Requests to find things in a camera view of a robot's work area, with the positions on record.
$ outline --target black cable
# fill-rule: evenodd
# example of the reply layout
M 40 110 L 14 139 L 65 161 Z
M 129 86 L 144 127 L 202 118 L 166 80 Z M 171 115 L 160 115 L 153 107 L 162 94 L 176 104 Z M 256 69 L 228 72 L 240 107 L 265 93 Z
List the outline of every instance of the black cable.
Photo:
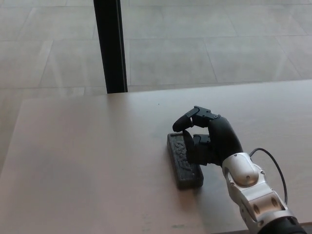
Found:
M 280 174 L 280 176 L 281 176 L 281 179 L 282 179 L 282 182 L 283 182 L 285 203 L 287 204 L 288 196 L 287 196 L 286 182 L 285 182 L 285 179 L 284 179 L 282 170 L 279 168 L 279 165 L 278 165 L 277 161 L 276 161 L 275 158 L 270 154 L 269 151 L 267 151 L 267 150 L 265 150 L 265 149 L 263 149 L 263 148 L 256 148 L 256 149 L 254 149 L 254 150 L 249 154 L 249 156 L 252 157 L 253 154 L 254 154 L 255 152 L 257 152 L 257 151 L 263 151 L 263 152 L 265 152 L 265 153 L 272 159 L 272 161 L 274 162 L 276 168 L 278 169 L 278 172 L 279 172 L 279 174 Z

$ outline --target floor tile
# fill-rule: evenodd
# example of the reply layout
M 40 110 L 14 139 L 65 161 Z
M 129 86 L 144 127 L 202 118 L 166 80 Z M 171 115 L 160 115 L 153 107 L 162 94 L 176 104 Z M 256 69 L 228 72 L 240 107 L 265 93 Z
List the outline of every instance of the floor tile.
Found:
M 190 0 L 193 4 L 208 3 L 209 5 L 241 5 L 250 4 L 250 0 Z
M 4 0 L 2 7 L 7 6 L 65 6 L 66 0 Z
M 38 87 L 52 41 L 1 41 L 0 88 Z
M 277 40 L 302 78 L 312 78 L 312 36 L 278 37 Z
M 130 41 L 131 85 L 216 82 L 201 39 Z
M 170 38 L 236 36 L 222 6 L 164 7 L 163 16 Z
M 251 0 L 252 4 L 309 4 L 309 0 Z
M 211 86 L 224 86 L 224 85 L 240 85 L 248 84 L 251 82 L 237 82 L 233 83 L 207 83 L 207 84 L 164 84 L 164 85 L 131 85 L 128 86 L 128 92 L 145 92 L 153 90 L 166 90 L 166 89 L 190 89 Z
M 106 87 L 86 87 L 84 94 L 86 96 L 98 96 L 107 94 Z
M 292 17 L 308 34 L 312 34 L 312 5 L 288 6 Z
M 67 0 L 66 6 L 93 6 L 93 0 Z
M 166 37 L 161 7 L 122 7 L 121 14 L 125 39 Z
M 19 39 L 92 39 L 94 25 L 93 7 L 33 8 Z
M 55 41 L 41 87 L 104 86 L 104 71 L 99 42 Z
M 130 0 L 130 6 L 192 6 L 250 4 L 250 0 Z
M 0 40 L 16 40 L 31 8 L 0 8 Z
M 83 93 L 84 88 L 0 89 L 0 172 L 23 100 L 82 96 Z
M 218 82 L 301 79 L 274 37 L 209 38 Z
M 190 0 L 130 0 L 130 6 L 188 6 Z
M 226 6 L 240 36 L 304 35 L 304 30 L 282 5 Z

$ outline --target black object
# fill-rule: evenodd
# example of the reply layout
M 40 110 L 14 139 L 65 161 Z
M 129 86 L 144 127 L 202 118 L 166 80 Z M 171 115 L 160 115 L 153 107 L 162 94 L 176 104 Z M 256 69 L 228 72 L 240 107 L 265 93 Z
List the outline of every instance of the black object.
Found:
M 192 136 L 185 129 L 207 127 L 209 135 Z M 183 131 L 189 162 L 201 165 L 213 163 L 221 166 L 229 156 L 243 152 L 241 144 L 225 117 L 212 114 L 210 110 L 195 106 L 173 125 L 175 132 Z
M 188 162 L 183 134 L 168 134 L 167 146 L 177 187 L 180 190 L 201 187 L 204 182 L 203 173 L 199 165 Z
M 258 234 L 307 234 L 297 219 L 283 217 L 264 226 Z
M 282 170 L 280 169 L 280 167 L 279 167 L 277 161 L 275 160 L 275 158 L 273 157 L 273 155 L 271 155 L 271 153 L 270 153 L 269 151 L 267 151 L 267 150 L 265 150 L 265 149 L 263 149 L 263 148 L 256 148 L 256 149 L 254 149 L 254 150 L 249 154 L 249 156 L 252 157 L 252 156 L 254 155 L 254 153 L 257 152 L 257 151 L 263 151 L 263 152 L 265 152 L 265 153 L 272 159 L 273 163 L 275 164 L 275 166 L 276 166 L 276 168 L 277 168 L 277 170 L 278 170 L 278 172 L 279 172 L 279 175 L 281 176 L 281 179 L 282 179 L 283 188 L 284 188 L 284 200 L 285 200 L 285 203 L 287 204 L 287 202 L 288 202 L 288 195 L 287 195 L 286 181 L 285 181 L 285 179 L 284 179 L 284 175 L 283 175 Z
M 120 0 L 94 0 L 107 93 L 128 91 Z

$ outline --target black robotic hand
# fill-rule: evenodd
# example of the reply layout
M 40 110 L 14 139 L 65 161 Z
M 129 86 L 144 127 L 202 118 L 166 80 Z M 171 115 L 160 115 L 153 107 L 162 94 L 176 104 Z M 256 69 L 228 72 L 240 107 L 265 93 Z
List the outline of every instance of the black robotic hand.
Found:
M 208 128 L 209 135 L 194 135 L 186 129 L 198 126 Z M 175 132 L 183 132 L 189 163 L 221 166 L 229 156 L 243 152 L 241 144 L 225 117 L 210 110 L 195 106 L 173 125 Z

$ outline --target robotic hand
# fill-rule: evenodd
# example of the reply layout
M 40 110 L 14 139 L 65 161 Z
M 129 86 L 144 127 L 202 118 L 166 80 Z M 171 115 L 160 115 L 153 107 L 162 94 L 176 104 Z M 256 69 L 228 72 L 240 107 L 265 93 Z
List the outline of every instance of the robotic hand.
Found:
M 187 128 L 207 127 L 209 135 L 194 135 Z M 189 163 L 221 166 L 231 199 L 252 234 L 306 234 L 297 219 L 254 164 L 226 118 L 195 106 L 178 119 L 175 132 L 183 132 Z

